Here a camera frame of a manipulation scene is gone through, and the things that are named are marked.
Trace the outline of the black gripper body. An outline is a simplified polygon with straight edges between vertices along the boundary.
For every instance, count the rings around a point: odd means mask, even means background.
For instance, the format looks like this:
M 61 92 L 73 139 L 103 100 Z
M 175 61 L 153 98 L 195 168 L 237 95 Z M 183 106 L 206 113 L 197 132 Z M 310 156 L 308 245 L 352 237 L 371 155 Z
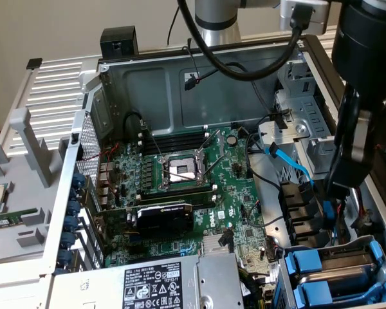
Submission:
M 345 1 L 332 51 L 335 70 L 353 87 L 386 87 L 383 1 Z

